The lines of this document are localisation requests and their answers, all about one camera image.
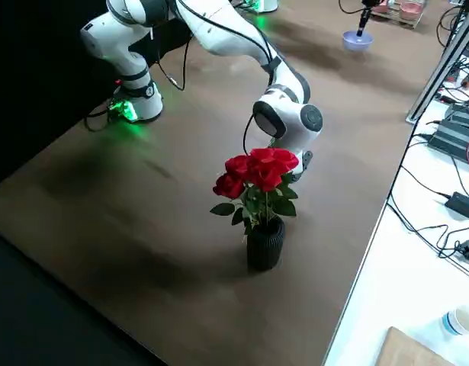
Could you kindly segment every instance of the bouquet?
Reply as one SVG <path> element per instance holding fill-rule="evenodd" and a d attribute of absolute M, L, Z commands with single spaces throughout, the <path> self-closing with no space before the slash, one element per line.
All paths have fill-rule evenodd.
<path fill-rule="evenodd" d="M 219 177 L 214 193 L 227 197 L 229 203 L 218 204 L 211 213 L 232 217 L 232 224 L 244 223 L 245 235 L 256 226 L 268 227 L 276 215 L 295 217 L 292 200 L 298 198 L 289 187 L 290 171 L 298 158 L 286 149 L 254 149 L 246 155 L 226 161 L 226 173 Z"/>

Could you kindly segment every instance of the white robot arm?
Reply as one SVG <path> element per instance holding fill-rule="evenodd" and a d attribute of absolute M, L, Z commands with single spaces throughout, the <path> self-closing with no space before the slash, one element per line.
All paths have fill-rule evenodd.
<path fill-rule="evenodd" d="M 108 13 L 82 28 L 82 39 L 94 56 L 116 66 L 123 80 L 118 93 L 131 101 L 137 119 L 154 119 L 162 103 L 146 61 L 130 53 L 128 47 L 148 34 L 154 24 L 180 18 L 208 52 L 251 56 L 270 75 L 270 85 L 253 105 L 253 117 L 273 137 L 271 146 L 288 149 L 299 158 L 293 173 L 300 177 L 311 157 L 304 149 L 320 133 L 322 115 L 307 103 L 307 81 L 229 0 L 107 0 L 107 5 Z"/>

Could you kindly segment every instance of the white table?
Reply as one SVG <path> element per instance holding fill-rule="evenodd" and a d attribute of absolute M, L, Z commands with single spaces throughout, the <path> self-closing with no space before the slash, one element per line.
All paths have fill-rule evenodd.
<path fill-rule="evenodd" d="M 434 130 L 435 125 L 426 126 L 426 122 L 441 120 L 447 107 L 433 101 L 419 121 L 416 133 Z M 469 192 L 469 166 L 459 161 L 457 164 Z M 463 193 L 451 158 L 425 144 L 410 148 L 403 166 L 436 191 Z M 397 173 L 392 195 L 417 229 L 443 223 L 449 225 L 449 231 L 469 227 L 469 219 L 443 206 L 445 198 L 421 187 L 402 169 Z M 426 230 L 422 234 L 436 243 L 443 231 Z M 453 246 L 455 240 L 467 239 L 469 230 L 451 236 L 448 246 Z M 387 330 L 395 326 L 450 362 L 469 366 L 469 335 L 447 336 L 439 325 L 444 313 L 469 303 L 469 274 L 463 272 L 469 271 L 469 264 L 459 256 L 454 256 L 453 262 L 438 258 L 385 205 L 324 365 L 374 365 Z"/>

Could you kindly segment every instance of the blue dish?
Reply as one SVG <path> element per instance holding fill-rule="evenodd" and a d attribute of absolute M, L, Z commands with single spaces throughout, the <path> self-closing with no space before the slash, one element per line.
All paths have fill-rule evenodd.
<path fill-rule="evenodd" d="M 363 32 L 361 37 L 358 37 L 356 33 L 357 32 L 355 30 L 350 30 L 342 35 L 342 42 L 344 44 L 344 47 L 347 50 L 357 52 L 367 50 L 369 46 L 373 43 L 373 37 L 366 32 Z"/>

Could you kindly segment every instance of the red rose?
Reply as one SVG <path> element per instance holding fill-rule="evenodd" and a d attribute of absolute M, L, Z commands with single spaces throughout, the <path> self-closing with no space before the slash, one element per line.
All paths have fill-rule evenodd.
<path fill-rule="evenodd" d="M 226 170 L 232 175 L 245 179 L 248 174 L 249 156 L 239 155 L 226 161 Z"/>
<path fill-rule="evenodd" d="M 259 162 L 270 165 L 279 174 L 288 173 L 298 165 L 297 157 L 286 149 L 253 149 L 251 156 Z"/>
<path fill-rule="evenodd" d="M 281 174 L 272 162 L 262 163 L 253 159 L 249 161 L 248 179 L 262 192 L 273 191 L 281 183 Z"/>
<path fill-rule="evenodd" d="M 218 196 L 224 196 L 235 200 L 244 191 L 244 182 L 241 177 L 226 173 L 217 179 L 216 186 L 213 190 Z"/>

